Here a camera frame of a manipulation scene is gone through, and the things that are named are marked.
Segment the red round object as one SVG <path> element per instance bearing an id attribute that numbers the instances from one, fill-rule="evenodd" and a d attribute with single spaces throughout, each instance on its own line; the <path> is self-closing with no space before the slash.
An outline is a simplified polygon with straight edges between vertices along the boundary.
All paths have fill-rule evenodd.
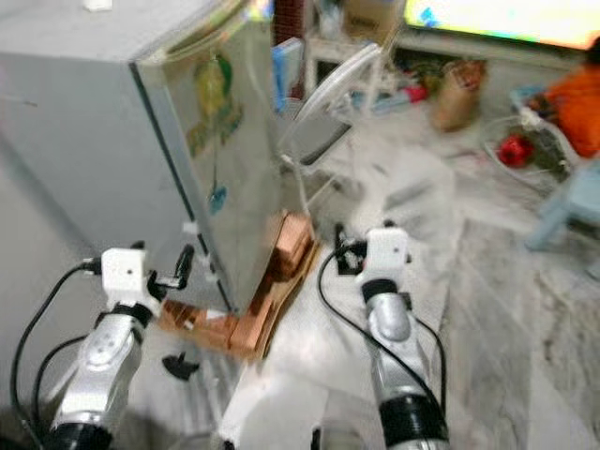
<path id="1" fill-rule="evenodd" d="M 523 169 L 534 161 L 536 147 L 523 134 L 510 134 L 498 142 L 494 155 L 501 164 L 510 169 Z"/>

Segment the white television shelf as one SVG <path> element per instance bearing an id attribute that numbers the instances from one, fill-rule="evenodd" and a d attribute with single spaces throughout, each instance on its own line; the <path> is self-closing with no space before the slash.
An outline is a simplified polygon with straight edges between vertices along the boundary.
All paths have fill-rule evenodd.
<path id="1" fill-rule="evenodd" d="M 510 87 L 548 84 L 581 64 L 583 52 L 546 44 L 505 41 L 502 38 L 455 33 L 404 30 L 385 49 L 384 67 L 374 73 L 371 66 L 359 74 L 352 87 L 368 89 L 374 83 L 378 94 L 391 93 L 404 84 L 401 61 L 428 60 L 434 72 L 456 60 L 483 60 L 487 66 L 486 94 L 505 94 Z"/>

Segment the grey mini fridge body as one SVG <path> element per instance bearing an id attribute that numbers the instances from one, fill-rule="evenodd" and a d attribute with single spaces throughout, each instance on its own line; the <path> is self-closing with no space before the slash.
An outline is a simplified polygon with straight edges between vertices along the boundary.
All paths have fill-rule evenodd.
<path id="1" fill-rule="evenodd" d="M 181 300 L 239 308 L 234 277 L 191 166 L 185 128 L 194 91 L 167 82 L 172 56 L 232 29 L 248 0 L 6 0 L 0 12 L 1 133 L 87 246 L 145 241 L 173 265 L 185 244 L 197 269 Z"/>

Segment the brown printed cardboard box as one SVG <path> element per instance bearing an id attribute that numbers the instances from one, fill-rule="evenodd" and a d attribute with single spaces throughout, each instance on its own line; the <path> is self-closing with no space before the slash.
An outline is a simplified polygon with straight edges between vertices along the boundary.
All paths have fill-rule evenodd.
<path id="1" fill-rule="evenodd" d="M 406 0 L 341 0 L 341 5 L 343 33 L 382 46 L 402 22 Z"/>

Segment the black plastic scrap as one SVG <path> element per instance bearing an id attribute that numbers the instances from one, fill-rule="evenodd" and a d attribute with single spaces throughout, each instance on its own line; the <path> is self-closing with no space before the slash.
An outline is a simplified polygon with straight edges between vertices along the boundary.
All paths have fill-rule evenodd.
<path id="1" fill-rule="evenodd" d="M 168 354 L 161 359 L 161 365 L 169 376 L 187 382 L 199 369 L 197 361 L 189 361 L 186 352 Z"/>

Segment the blue flat object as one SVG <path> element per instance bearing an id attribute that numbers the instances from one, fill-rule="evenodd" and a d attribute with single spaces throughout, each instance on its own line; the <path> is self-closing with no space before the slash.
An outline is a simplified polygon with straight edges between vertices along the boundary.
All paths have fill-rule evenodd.
<path id="1" fill-rule="evenodd" d="M 293 86 L 303 77 L 306 44 L 291 37 L 273 47 L 273 70 L 276 87 L 276 108 L 282 109 Z"/>

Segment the light blue plastic stool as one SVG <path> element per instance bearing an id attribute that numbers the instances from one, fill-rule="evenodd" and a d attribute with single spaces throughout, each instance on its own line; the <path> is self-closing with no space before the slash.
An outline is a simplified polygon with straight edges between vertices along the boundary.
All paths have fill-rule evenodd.
<path id="1" fill-rule="evenodd" d="M 524 247 L 544 251 L 571 219 L 600 227 L 600 158 L 577 169 L 541 206 L 539 223 Z"/>

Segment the pink and blue bottle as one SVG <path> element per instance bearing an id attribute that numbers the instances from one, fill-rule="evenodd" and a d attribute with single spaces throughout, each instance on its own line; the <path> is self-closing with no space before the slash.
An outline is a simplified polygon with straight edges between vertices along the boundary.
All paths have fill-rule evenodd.
<path id="1" fill-rule="evenodd" d="M 373 103 L 374 108 L 393 108 L 397 106 L 407 106 L 428 98 L 428 90 L 424 86 L 409 85 L 399 87 L 393 93 L 381 94 Z"/>

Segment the brown paper bag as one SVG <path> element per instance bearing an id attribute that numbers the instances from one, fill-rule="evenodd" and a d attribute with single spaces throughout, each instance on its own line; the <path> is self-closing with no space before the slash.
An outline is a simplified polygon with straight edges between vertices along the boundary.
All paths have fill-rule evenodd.
<path id="1" fill-rule="evenodd" d="M 479 115 L 488 61 L 456 60 L 442 68 L 442 84 L 431 107 L 431 125 L 450 133 L 467 128 Z"/>

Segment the grey right robot leg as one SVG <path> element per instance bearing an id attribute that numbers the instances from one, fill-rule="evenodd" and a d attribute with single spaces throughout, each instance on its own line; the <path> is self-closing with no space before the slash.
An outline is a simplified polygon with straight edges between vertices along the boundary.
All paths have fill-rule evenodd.
<path id="1" fill-rule="evenodd" d="M 319 426 L 313 429 L 309 450 L 369 450 L 368 442 L 352 428 Z"/>

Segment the flat screen television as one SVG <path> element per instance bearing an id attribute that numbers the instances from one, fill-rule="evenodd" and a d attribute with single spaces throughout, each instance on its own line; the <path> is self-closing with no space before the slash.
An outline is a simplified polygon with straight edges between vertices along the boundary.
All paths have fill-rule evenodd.
<path id="1" fill-rule="evenodd" d="M 420 29 L 587 49 L 600 36 L 600 0 L 406 0 Z"/>

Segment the grey metal folding chair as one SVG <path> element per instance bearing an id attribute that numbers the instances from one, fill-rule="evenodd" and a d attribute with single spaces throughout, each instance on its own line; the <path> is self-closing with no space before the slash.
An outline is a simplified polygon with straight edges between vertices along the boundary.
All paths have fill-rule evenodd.
<path id="1" fill-rule="evenodd" d="M 286 166 L 291 169 L 294 176 L 297 194 L 299 194 L 300 205 L 303 207 L 305 216 L 312 218 L 311 198 L 308 196 L 308 189 L 305 183 L 305 169 L 311 168 L 311 163 L 303 163 L 300 156 L 296 154 L 294 137 L 301 125 L 305 123 L 313 114 L 334 106 L 340 98 L 349 93 L 352 86 L 364 74 L 368 74 L 367 93 L 370 96 L 378 93 L 379 81 L 377 77 L 384 66 L 384 48 L 376 43 L 365 44 L 363 48 L 349 56 L 343 61 L 335 71 L 318 84 L 308 95 L 305 101 L 300 103 L 300 109 L 292 116 L 292 120 L 287 123 L 277 139 L 277 144 L 281 147 L 281 159 Z"/>

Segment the grey mini fridge door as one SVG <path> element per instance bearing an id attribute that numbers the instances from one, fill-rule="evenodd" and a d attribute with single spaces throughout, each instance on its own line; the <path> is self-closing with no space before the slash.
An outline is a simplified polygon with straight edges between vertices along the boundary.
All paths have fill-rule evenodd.
<path id="1" fill-rule="evenodd" d="M 273 25 L 259 0 L 210 0 L 131 69 L 196 236 L 215 308 L 252 303 L 288 199 L 276 145 Z"/>

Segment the red clay brick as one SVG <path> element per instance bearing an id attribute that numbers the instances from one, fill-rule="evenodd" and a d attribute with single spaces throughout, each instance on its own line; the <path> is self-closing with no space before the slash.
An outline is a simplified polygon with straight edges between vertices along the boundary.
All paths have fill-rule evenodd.
<path id="1" fill-rule="evenodd" d="M 271 338 L 278 325 L 278 317 L 270 314 L 245 314 L 231 317 L 228 351 L 244 361 L 261 361 L 269 349 Z"/>
<path id="2" fill-rule="evenodd" d="M 270 275 L 273 282 L 291 282 L 297 275 L 303 273 L 308 267 L 309 258 L 316 245 L 309 243 L 304 248 L 294 251 L 283 251 L 276 248 L 270 262 Z"/>
<path id="3" fill-rule="evenodd" d="M 303 213 L 286 213 L 282 216 L 281 229 L 275 250 L 281 254 L 303 252 L 313 239 L 312 219 Z"/>

